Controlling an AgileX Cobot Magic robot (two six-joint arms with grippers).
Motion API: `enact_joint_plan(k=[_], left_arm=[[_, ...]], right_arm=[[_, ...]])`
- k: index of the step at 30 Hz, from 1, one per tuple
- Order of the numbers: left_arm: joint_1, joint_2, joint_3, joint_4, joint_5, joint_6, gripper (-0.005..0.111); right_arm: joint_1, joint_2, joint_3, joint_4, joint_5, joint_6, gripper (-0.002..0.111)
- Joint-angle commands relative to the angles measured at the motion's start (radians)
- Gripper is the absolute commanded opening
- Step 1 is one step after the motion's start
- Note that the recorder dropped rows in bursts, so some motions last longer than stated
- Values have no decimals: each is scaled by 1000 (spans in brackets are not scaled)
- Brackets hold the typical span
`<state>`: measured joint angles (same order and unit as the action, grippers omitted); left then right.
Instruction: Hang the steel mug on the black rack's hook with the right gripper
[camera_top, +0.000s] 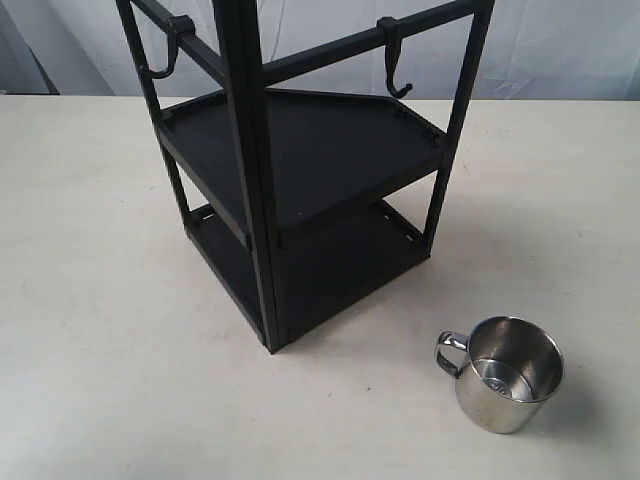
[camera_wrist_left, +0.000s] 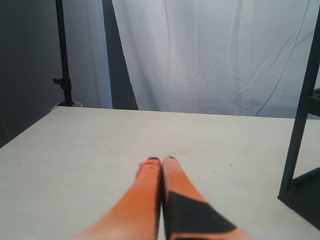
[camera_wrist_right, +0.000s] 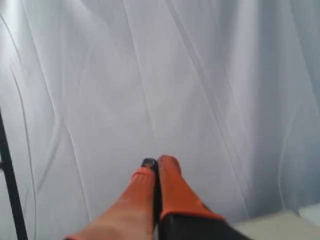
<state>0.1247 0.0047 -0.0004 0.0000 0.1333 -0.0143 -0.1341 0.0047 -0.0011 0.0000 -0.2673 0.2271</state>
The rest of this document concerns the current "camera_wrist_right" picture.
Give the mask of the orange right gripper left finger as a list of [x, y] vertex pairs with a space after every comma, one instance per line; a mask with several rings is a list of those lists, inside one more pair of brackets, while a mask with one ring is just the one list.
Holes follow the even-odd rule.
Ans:
[[118, 200], [88, 226], [66, 240], [152, 240], [157, 224], [155, 189], [158, 164], [145, 158]]

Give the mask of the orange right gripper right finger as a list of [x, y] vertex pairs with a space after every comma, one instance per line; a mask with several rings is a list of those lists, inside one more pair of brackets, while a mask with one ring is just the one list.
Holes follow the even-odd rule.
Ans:
[[248, 240], [219, 214], [212, 212], [182, 176], [178, 160], [163, 155], [158, 160], [162, 209], [160, 240]]

